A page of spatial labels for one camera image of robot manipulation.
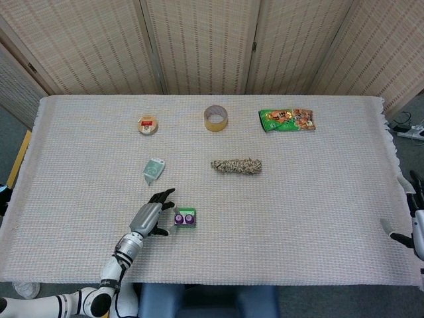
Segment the masking tape roll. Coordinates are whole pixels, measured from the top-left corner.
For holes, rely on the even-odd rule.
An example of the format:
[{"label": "masking tape roll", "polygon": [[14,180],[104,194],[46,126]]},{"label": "masking tape roll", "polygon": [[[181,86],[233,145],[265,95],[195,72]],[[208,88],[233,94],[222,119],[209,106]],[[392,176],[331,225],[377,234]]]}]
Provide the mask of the masking tape roll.
[{"label": "masking tape roll", "polygon": [[138,120],[138,131],[151,135],[158,130],[158,121],[153,116],[143,116]]},{"label": "masking tape roll", "polygon": [[[209,117],[212,115],[219,115],[223,118],[219,123],[212,123],[209,120]],[[206,108],[203,116],[205,117],[205,127],[209,131],[213,131],[214,133],[217,131],[221,131],[227,126],[228,123],[228,113],[227,110],[219,105],[212,105]]]}]

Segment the small box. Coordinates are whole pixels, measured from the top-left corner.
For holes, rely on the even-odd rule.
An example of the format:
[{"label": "small box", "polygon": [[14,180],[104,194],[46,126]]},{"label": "small box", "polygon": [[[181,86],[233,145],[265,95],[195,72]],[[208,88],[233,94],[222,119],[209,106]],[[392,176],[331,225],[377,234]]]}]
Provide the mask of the small box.
[{"label": "small box", "polygon": [[194,207],[176,207],[174,225],[178,227],[196,227],[196,210]]}]

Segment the woven screen panel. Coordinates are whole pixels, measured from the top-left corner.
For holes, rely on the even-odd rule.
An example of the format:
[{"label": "woven screen panel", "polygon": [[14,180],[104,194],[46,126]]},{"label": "woven screen panel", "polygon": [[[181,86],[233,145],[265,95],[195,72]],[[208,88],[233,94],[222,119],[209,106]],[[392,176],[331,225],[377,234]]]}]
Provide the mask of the woven screen panel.
[{"label": "woven screen panel", "polygon": [[146,4],[168,93],[244,93],[259,1]]},{"label": "woven screen panel", "polygon": [[40,99],[47,94],[32,79],[25,69],[0,47],[0,106],[6,108],[25,126],[32,128]]},{"label": "woven screen panel", "polygon": [[248,93],[307,93],[351,0],[271,0],[256,33]]},{"label": "woven screen panel", "polygon": [[345,24],[311,93],[381,96],[386,114],[403,106],[424,83],[424,0],[360,1]]},{"label": "woven screen panel", "polygon": [[132,1],[3,0],[0,11],[57,93],[159,93]]}]

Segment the twine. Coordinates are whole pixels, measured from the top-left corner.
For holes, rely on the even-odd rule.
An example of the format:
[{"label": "twine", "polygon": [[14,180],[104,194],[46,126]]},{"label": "twine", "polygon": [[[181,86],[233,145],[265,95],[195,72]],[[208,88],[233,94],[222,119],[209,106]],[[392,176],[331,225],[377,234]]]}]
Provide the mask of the twine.
[{"label": "twine", "polygon": [[262,170],[262,162],[252,159],[214,160],[211,167],[224,174],[258,174]]}]

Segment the green snack package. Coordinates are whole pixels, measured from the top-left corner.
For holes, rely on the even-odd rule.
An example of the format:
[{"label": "green snack package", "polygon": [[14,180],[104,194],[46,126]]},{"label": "green snack package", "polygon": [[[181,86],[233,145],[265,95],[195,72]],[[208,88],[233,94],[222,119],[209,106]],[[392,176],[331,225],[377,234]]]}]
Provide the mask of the green snack package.
[{"label": "green snack package", "polygon": [[308,109],[263,109],[260,124],[265,131],[312,131],[315,129],[312,111]]}]

